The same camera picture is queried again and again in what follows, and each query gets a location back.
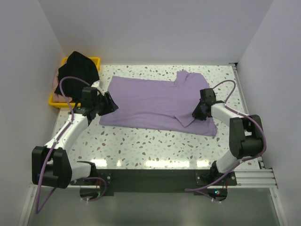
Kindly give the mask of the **purple t shirt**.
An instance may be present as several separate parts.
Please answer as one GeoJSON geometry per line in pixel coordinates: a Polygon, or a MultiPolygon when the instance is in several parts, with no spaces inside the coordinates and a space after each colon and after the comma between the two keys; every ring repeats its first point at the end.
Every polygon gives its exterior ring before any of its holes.
{"type": "Polygon", "coordinates": [[[202,136],[217,134],[213,119],[193,118],[200,90],[209,83],[200,73],[178,71],[174,81],[113,76],[108,91],[119,107],[101,116],[103,126],[171,130],[202,136]]]}

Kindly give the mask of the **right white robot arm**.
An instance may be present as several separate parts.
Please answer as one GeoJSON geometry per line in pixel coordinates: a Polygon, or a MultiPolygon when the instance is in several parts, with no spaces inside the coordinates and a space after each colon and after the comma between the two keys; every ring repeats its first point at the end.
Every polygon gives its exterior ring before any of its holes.
{"type": "Polygon", "coordinates": [[[200,101],[192,116],[204,121],[215,118],[229,127],[229,150],[214,161],[209,170],[197,172],[198,186],[220,185],[241,163],[258,158],[266,151],[267,142],[258,115],[246,115],[216,100],[213,89],[200,90],[200,101]]]}

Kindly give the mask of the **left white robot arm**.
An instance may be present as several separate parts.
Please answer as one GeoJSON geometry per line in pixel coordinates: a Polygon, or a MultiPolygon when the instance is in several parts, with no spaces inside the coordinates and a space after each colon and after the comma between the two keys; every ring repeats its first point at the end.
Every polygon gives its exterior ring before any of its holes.
{"type": "Polygon", "coordinates": [[[85,87],[79,107],[59,132],[45,145],[32,151],[32,182],[35,185],[66,188],[70,182],[81,179],[87,185],[97,181],[96,166],[89,161],[71,163],[69,152],[81,133],[97,116],[118,109],[109,92],[100,93],[96,87],[85,87]]]}

